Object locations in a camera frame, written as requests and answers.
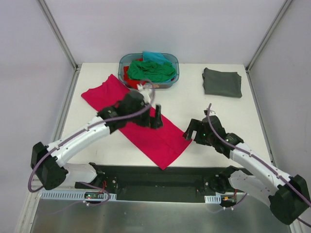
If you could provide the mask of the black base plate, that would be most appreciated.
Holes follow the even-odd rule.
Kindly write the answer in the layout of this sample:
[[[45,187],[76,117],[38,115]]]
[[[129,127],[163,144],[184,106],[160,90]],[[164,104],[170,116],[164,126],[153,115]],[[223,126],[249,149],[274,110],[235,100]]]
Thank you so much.
[[[97,177],[89,186],[74,182],[78,190],[106,190],[117,200],[203,203],[205,197],[221,196],[221,206],[238,202],[239,190],[221,178],[224,167],[96,166]]]

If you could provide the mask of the right aluminium frame post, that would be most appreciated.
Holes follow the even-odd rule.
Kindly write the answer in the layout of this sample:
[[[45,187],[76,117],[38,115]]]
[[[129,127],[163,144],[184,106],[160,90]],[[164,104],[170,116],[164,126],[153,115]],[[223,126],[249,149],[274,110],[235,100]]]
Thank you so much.
[[[252,67],[254,66],[254,64],[256,63],[257,59],[259,58],[259,56],[261,55],[261,53],[263,52],[263,50],[267,46],[270,38],[272,37],[273,33],[277,29],[279,23],[282,21],[282,19],[284,18],[285,14],[289,10],[289,8],[293,2],[294,2],[294,0],[285,0],[283,2],[282,6],[280,7],[276,16],[274,17],[272,23],[270,24],[267,32],[265,33],[264,37],[262,38],[259,46],[257,47],[255,53],[253,54],[251,60],[248,62],[247,66],[245,67],[246,73],[249,73],[250,70],[252,69]]]

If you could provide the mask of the teal t shirt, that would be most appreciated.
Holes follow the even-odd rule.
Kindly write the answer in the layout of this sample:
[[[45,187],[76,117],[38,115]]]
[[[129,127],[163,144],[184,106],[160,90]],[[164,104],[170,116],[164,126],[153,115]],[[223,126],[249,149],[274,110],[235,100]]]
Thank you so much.
[[[154,62],[160,65],[165,63],[170,63],[171,61],[164,57],[162,53],[158,52],[150,52],[150,51],[143,51],[142,58],[144,62]]]

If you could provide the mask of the blue plastic laundry bin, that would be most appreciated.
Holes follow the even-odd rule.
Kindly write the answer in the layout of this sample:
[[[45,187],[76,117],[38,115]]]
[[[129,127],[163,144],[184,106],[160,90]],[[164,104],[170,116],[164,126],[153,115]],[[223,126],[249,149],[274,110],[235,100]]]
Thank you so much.
[[[179,79],[179,62],[169,53],[127,54],[119,62],[118,79],[130,88],[146,79],[156,88],[169,88]]]

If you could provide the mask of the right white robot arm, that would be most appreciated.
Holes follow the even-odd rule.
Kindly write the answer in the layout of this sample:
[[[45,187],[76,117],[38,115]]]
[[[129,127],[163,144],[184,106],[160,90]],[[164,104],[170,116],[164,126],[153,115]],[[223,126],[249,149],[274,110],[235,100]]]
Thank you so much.
[[[247,175],[237,167],[226,168],[219,175],[219,187],[223,191],[234,188],[249,194],[267,205],[272,214],[286,225],[291,225],[310,208],[308,185],[303,177],[291,176],[263,161],[242,138],[227,133],[217,116],[191,119],[183,137],[213,147],[250,172]]]

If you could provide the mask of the left aluminium frame post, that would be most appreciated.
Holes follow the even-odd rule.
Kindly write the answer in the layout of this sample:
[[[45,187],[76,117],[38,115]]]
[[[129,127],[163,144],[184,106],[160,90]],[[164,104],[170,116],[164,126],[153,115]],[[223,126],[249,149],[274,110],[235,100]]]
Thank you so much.
[[[60,48],[62,49],[63,53],[65,54],[68,62],[72,66],[72,68],[77,71],[79,69],[79,64],[76,62],[75,58],[73,57],[69,46],[67,45],[58,25],[55,21],[52,12],[45,0],[36,0],[38,6],[40,7],[47,23],[49,24],[58,44],[60,45]]]

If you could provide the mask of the folded grey t shirt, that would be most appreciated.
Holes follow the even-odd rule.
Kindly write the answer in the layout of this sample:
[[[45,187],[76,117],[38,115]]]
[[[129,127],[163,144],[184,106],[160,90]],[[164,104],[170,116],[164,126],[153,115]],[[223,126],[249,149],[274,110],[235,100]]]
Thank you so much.
[[[237,72],[221,72],[206,67],[202,79],[206,95],[242,97],[242,77]]]

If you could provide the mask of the green t shirt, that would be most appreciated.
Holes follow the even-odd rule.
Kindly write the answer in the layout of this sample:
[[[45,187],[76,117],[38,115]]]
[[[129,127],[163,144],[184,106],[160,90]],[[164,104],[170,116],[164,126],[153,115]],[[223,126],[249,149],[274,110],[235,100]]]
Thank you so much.
[[[134,60],[127,71],[131,80],[150,80],[154,83],[163,83],[176,76],[176,69],[170,63],[160,65],[154,62]]]

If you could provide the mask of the aluminium frame post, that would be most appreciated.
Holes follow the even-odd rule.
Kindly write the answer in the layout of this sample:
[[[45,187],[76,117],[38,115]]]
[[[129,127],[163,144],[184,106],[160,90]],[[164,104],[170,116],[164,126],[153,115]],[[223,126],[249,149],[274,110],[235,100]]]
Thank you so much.
[[[63,53],[65,54],[68,62],[72,66],[72,68],[77,71],[79,69],[79,64],[76,62],[75,58],[73,57],[69,46],[67,45],[58,25],[55,21],[52,12],[45,0],[36,0],[38,6],[40,7],[47,23],[49,24],[58,44],[60,45],[60,48],[62,49]]]
[[[246,73],[249,73],[250,70],[252,69],[252,67],[254,66],[254,64],[256,63],[257,59],[259,58],[259,56],[261,55],[261,53],[263,52],[263,50],[267,46],[270,38],[272,37],[273,33],[277,29],[279,23],[282,21],[282,19],[284,18],[285,14],[289,10],[289,8],[293,2],[294,2],[294,0],[285,0],[283,2],[282,6],[280,7],[276,16],[274,17],[272,23],[270,24],[267,32],[265,33],[264,37],[262,38],[259,46],[257,47],[255,53],[253,54],[251,60],[248,62],[247,66],[245,67]]]

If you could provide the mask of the magenta pink t shirt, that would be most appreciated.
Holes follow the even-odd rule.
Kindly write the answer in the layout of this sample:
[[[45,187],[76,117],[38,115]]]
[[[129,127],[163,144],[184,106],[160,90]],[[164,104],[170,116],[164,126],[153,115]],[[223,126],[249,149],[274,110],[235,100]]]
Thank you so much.
[[[91,88],[81,97],[96,111],[111,106],[130,92],[114,75],[110,75],[102,85]],[[128,123],[121,133],[138,149],[150,158],[159,168],[165,170],[188,147],[191,141],[185,140],[183,132],[161,116],[164,126],[159,129],[141,127]]]

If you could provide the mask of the dark red t shirt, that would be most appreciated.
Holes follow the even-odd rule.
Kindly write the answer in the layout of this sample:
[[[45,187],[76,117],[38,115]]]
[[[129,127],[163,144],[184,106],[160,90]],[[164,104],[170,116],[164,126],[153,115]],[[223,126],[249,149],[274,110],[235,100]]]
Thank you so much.
[[[137,84],[146,84],[147,81],[150,81],[150,80],[148,80],[148,79],[146,79],[146,80],[141,80],[141,81],[140,81],[140,80],[131,80],[131,79],[128,77],[128,75],[127,75],[128,68],[129,68],[129,66],[126,66],[125,69],[124,69],[124,80],[127,82],[127,84],[128,84],[131,88],[136,89],[136,88],[137,88]]]

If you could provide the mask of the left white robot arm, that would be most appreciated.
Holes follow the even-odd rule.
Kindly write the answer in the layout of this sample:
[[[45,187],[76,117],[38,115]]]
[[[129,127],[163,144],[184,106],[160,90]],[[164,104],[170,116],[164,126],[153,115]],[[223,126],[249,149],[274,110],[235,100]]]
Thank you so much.
[[[158,129],[163,126],[161,106],[151,107],[155,99],[154,89],[132,90],[113,105],[100,110],[87,124],[73,134],[44,145],[38,142],[33,146],[31,157],[32,172],[28,189],[32,189],[33,177],[37,176],[45,190],[53,190],[63,183],[81,183],[93,189],[103,183],[103,172],[95,163],[70,164],[69,160],[90,144],[124,128],[128,123]]]

